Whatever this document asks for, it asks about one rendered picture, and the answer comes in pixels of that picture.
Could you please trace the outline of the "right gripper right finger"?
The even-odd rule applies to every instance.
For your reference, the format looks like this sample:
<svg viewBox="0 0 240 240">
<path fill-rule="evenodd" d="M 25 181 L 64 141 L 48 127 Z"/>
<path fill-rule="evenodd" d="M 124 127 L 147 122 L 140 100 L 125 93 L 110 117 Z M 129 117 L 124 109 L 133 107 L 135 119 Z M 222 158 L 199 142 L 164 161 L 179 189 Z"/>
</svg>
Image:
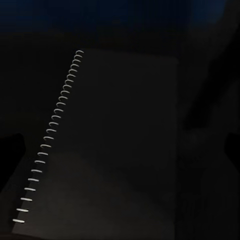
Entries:
<svg viewBox="0 0 240 240">
<path fill-rule="evenodd" d="M 235 133 L 229 133 L 227 135 L 224 151 L 235 165 L 240 173 L 240 135 Z"/>
</svg>

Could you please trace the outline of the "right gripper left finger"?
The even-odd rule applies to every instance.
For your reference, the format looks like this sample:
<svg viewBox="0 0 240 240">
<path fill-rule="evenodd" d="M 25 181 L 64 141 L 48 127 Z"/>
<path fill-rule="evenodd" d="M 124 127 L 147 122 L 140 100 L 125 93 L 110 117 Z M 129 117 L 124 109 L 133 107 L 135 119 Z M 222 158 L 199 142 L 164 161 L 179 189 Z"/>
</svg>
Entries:
<svg viewBox="0 0 240 240">
<path fill-rule="evenodd" d="M 22 133 L 0 138 L 0 193 L 26 152 Z"/>
</svg>

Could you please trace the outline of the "notebook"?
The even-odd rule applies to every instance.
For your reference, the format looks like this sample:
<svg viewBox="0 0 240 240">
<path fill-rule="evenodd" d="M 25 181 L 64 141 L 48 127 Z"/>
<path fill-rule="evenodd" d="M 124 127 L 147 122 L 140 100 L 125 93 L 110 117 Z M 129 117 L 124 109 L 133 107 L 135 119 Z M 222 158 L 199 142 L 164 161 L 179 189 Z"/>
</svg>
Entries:
<svg viewBox="0 0 240 240">
<path fill-rule="evenodd" d="M 76 51 L 12 233 L 175 240 L 177 60 Z"/>
</svg>

